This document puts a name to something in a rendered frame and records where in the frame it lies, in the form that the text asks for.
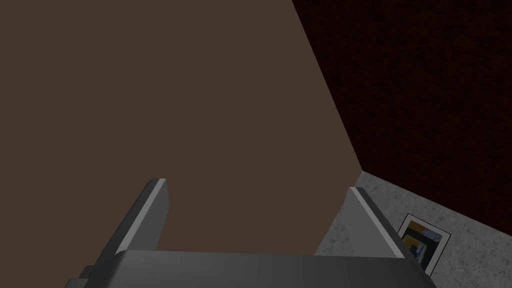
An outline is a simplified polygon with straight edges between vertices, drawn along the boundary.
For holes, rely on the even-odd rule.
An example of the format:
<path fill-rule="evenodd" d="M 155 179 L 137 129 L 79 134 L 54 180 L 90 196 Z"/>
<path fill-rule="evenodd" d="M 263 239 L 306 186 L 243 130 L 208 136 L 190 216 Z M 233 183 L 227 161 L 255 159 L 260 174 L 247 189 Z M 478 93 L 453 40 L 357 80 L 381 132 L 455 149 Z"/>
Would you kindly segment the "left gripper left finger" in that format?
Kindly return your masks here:
<path fill-rule="evenodd" d="M 98 268 L 106 264 L 122 251 L 156 250 L 168 210 L 167 180 L 152 178 L 115 229 L 94 266 Z"/>

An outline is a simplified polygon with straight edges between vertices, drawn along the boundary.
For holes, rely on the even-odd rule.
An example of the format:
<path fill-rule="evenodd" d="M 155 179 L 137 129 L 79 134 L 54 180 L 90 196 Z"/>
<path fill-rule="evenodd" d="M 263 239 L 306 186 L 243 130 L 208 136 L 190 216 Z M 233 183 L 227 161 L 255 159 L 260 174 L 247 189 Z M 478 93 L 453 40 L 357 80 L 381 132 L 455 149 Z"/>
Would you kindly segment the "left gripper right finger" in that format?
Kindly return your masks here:
<path fill-rule="evenodd" d="M 349 187 L 315 254 L 413 260 L 397 231 L 361 187 Z"/>

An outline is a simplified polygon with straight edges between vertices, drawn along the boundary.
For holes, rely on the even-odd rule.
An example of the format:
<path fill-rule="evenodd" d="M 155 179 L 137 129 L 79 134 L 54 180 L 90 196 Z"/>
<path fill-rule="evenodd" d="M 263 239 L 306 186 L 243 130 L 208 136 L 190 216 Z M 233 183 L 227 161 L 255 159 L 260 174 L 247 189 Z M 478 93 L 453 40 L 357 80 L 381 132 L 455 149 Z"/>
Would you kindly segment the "framed abstract wall picture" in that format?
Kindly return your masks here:
<path fill-rule="evenodd" d="M 408 213 L 398 235 L 424 272 L 431 276 L 452 234 Z"/>

